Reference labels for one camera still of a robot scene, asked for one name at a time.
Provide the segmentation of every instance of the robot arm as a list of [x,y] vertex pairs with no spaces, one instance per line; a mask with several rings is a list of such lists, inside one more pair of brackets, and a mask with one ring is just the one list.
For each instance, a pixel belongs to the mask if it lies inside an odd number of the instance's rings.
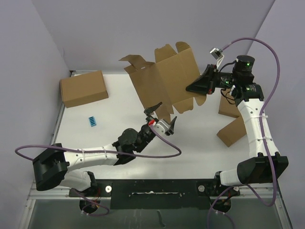
[[[223,59],[223,55],[217,50],[214,52],[214,56]],[[260,111],[264,105],[264,95],[261,86],[253,82],[254,58],[240,55],[233,63],[235,65],[232,73],[222,73],[218,71],[218,66],[207,65],[204,73],[187,86],[186,90],[200,94],[212,94],[215,88],[221,88],[222,91],[231,89],[230,95],[234,98],[235,105],[243,117],[250,148],[249,159],[239,163],[235,169],[217,172],[215,177],[220,179],[220,183],[224,186],[271,183],[270,163],[264,147],[259,121]],[[286,156],[280,156],[273,142],[265,112],[262,114],[262,120],[264,139],[267,141],[278,178],[288,166],[288,159]]]
[[[151,130],[150,124],[159,135],[172,135],[176,117],[167,123],[165,120],[158,120],[151,116],[162,103],[146,108],[144,113],[147,115],[146,124],[137,132],[134,129],[126,129],[118,141],[102,147],[78,149],[82,152],[101,150],[105,153],[74,153],[46,149],[33,160],[36,189],[45,191],[58,185],[75,188],[80,192],[86,192],[91,187],[96,186],[94,174],[88,171],[79,171],[80,168],[108,165],[117,166],[126,164],[133,159],[134,152],[142,152],[144,148],[154,139],[155,133]],[[128,153],[129,155],[107,154],[107,151],[117,151]]]

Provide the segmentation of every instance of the cardboard box flap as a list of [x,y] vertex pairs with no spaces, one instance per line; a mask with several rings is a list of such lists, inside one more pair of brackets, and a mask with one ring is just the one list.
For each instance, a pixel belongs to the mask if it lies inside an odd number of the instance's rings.
[[134,72],[137,71],[137,69],[135,67],[133,67],[132,65],[129,65],[128,67],[124,68],[124,70],[128,73],[128,74],[132,74]]
[[164,119],[168,123],[171,122],[171,115],[164,104],[162,104],[155,112],[159,119]]
[[194,101],[193,98],[189,98],[189,99],[185,99],[183,101],[174,103],[173,106],[180,114],[182,114],[183,112],[190,111],[194,108],[193,101]]
[[201,106],[206,101],[206,96],[205,95],[197,96],[197,97],[195,97],[195,100],[196,100],[197,105]]
[[176,51],[169,44],[166,44],[164,47],[154,50],[156,62],[163,61],[167,58],[175,56],[176,54]]
[[135,67],[136,70],[140,70],[142,68],[145,68],[145,67],[148,67],[148,66],[154,64],[154,62],[146,61],[140,55],[127,55],[127,56],[121,58],[119,61],[128,61],[133,67]]
[[176,48],[177,48],[178,52],[182,52],[182,51],[184,51],[186,49],[189,49],[190,46],[187,43],[185,43],[185,42],[177,42],[176,43]]

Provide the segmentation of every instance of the cardboard box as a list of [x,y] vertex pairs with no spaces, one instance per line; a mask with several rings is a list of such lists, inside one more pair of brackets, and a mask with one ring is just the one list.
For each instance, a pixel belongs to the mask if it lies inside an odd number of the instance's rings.
[[225,143],[227,147],[230,147],[246,134],[247,132],[244,126],[244,120],[243,117],[240,116],[229,125],[221,129],[217,133],[217,136]]
[[61,80],[61,97],[66,107],[79,106],[108,98],[101,71]]
[[191,47],[176,43],[176,52],[169,44],[155,49],[155,62],[147,62],[140,55],[127,55],[120,61],[131,65],[124,68],[144,108],[162,102],[156,111],[159,119],[170,121],[173,107],[183,113],[193,109],[193,98],[202,105],[205,95],[187,92],[185,88],[200,76]]
[[226,115],[229,117],[236,118],[229,125],[221,129],[217,136],[226,144],[227,147],[230,147],[239,139],[247,134],[246,128],[244,126],[244,120],[235,105],[229,104],[226,98],[221,96],[218,113],[221,115]]
[[218,113],[232,118],[238,118],[239,116],[241,116],[237,107],[235,105],[229,104],[227,99],[224,98],[223,96],[221,96],[220,99]]

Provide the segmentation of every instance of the blue plastic block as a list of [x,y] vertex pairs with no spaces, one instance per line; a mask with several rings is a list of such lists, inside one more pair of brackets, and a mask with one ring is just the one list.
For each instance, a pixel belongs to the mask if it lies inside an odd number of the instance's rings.
[[96,121],[95,121],[95,118],[93,116],[89,117],[89,122],[90,122],[91,126],[96,126]]

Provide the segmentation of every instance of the gray wall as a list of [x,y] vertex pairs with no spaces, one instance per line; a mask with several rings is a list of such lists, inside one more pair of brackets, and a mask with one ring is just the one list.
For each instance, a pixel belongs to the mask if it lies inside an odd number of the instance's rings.
[[[254,37],[274,0],[32,0],[70,70],[123,71],[125,55],[186,41],[200,68],[214,46]],[[250,42],[229,50],[246,54]]]
[[0,227],[13,229],[33,181],[31,162],[14,149],[50,143],[69,71],[30,0],[2,0],[0,30]]
[[[294,229],[304,228],[305,225],[304,9],[304,1],[276,0],[257,34],[258,39],[275,49],[281,63],[280,82],[266,112],[274,141],[280,153],[289,159],[289,166],[279,178],[279,185]],[[275,83],[274,57],[257,43],[253,43],[249,54],[256,58],[256,82],[267,96]]]

